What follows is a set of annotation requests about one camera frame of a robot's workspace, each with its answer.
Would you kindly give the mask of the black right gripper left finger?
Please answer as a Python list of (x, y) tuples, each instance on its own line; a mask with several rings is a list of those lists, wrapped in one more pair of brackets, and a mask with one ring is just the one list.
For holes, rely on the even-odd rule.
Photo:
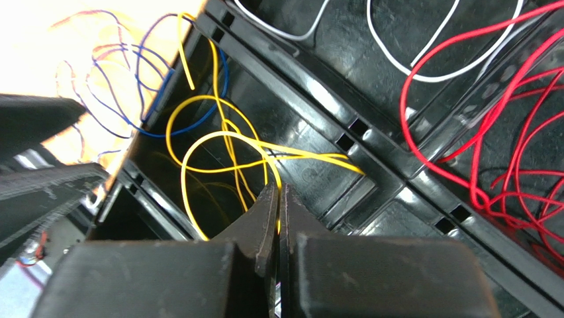
[(225, 317), (274, 316), (278, 204), (277, 186), (265, 186), (251, 208), (212, 240), (233, 249)]

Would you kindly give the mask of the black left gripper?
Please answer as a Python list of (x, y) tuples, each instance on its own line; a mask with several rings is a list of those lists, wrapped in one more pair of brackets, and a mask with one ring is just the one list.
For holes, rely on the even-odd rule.
[[(1, 94), (1, 163), (66, 130), (85, 113), (68, 98)], [(1, 171), (1, 263), (108, 178), (97, 163)]]

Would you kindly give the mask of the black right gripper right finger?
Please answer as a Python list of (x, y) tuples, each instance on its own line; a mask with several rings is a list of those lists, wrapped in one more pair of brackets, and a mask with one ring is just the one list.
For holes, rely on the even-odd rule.
[(289, 184), (280, 191), (279, 220), (282, 317), (347, 317), (346, 238), (321, 224)]

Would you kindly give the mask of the black compartment organizer tray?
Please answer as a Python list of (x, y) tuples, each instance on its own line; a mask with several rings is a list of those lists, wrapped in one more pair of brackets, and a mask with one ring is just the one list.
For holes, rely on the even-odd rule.
[[(314, 160), (277, 164), (308, 210), (345, 235), (453, 238), (484, 268), (503, 317), (563, 317), (563, 243), (533, 228), (471, 207), (469, 192), (425, 168), (400, 129), (400, 90), (407, 75), (386, 62), (371, 30), (398, 58), (412, 58), (431, 39), (453, 1), (329, 1), (312, 36), (293, 42), (259, 29), (235, 1), (207, 1), (185, 40), (196, 63), (198, 93), (212, 93), (212, 56), (204, 39), (227, 56), (227, 100), (267, 142), (348, 155), (367, 176)], [(563, 7), (518, 23), (501, 49), (478, 66), (440, 83), (412, 81), (406, 118), (429, 161), (458, 149), (479, 131), (518, 69), (545, 40), (563, 31)], [(477, 185), (493, 197), (503, 188), (528, 113), (541, 93), (509, 102), (483, 136)], [(519, 156), (519, 189), (549, 195), (563, 177), (563, 118), (536, 133)], [(196, 238), (181, 202), (180, 166), (164, 140), (136, 137), (96, 219), (91, 238)], [(242, 214), (232, 172), (188, 176), (195, 216), (215, 235)], [(553, 199), (563, 203), (563, 185)]]

